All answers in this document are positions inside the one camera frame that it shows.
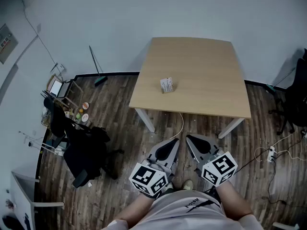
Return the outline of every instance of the office chair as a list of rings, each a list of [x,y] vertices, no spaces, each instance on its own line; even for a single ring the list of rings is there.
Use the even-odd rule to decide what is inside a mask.
[[[277,99],[276,104],[281,103],[283,111],[270,110],[269,114],[277,113],[284,116],[283,127],[277,135],[281,135],[283,130],[289,122],[291,126],[290,133],[294,133],[294,126],[307,126],[307,63],[303,59],[299,59],[296,65],[296,73],[293,84],[286,89],[286,101]]]
[[[84,186],[88,181],[100,176],[100,168],[112,179],[117,179],[113,171],[108,169],[106,158],[116,153],[124,153],[124,151],[118,149],[106,152],[105,143],[110,141],[110,138],[105,129],[89,128],[75,123],[65,116],[64,111],[53,103],[50,97],[45,98],[44,106],[51,112],[51,132],[59,140],[67,136],[69,144],[63,157],[75,177],[72,184],[75,187]]]

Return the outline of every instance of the white wall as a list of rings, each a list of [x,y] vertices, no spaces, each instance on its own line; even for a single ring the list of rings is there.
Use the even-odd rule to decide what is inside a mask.
[[[307,46],[306,7],[307,0],[34,0],[27,12],[70,77],[95,72],[88,45],[105,72],[139,71],[152,37],[191,36],[231,41],[244,78],[272,83]]]
[[[5,65],[0,66],[0,87],[20,54],[27,48],[17,62],[18,70],[0,103],[0,217],[10,211],[5,200],[10,198],[6,189],[10,188],[10,173],[35,177],[39,150],[24,144],[24,136],[18,130],[40,138],[46,127],[41,125],[43,97],[53,67],[47,51],[24,19],[23,6],[18,0],[0,0],[0,23],[6,23],[19,44],[9,56]],[[0,219],[0,228],[6,230]]]

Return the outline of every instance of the shoe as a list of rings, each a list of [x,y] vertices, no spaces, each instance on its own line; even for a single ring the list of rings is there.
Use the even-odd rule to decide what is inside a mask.
[[[163,189],[162,189],[162,193],[164,193],[164,192],[166,192],[167,191],[167,189],[174,189],[174,185],[173,185],[173,183],[172,182],[170,182],[169,184],[167,184],[165,187],[163,187]]]
[[[186,180],[184,184],[182,185],[182,190],[193,190],[193,181]]]

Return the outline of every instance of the white t-shirt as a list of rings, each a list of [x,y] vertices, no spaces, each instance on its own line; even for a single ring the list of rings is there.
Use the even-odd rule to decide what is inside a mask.
[[[127,230],[125,220],[114,220],[103,230]],[[155,200],[148,214],[133,230],[263,230],[254,215],[234,221],[219,202],[207,194],[181,190]]]

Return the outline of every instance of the small table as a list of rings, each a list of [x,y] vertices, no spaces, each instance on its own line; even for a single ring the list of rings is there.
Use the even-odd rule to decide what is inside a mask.
[[[39,180],[12,172],[11,200],[14,203],[14,214],[25,230],[35,230],[34,207],[61,207],[64,203],[40,203],[34,200],[34,184]]]
[[[162,93],[160,80],[171,77],[174,91]],[[151,132],[145,109],[233,117],[223,138],[251,118],[248,95],[231,42],[190,37],[152,39],[129,107]]]

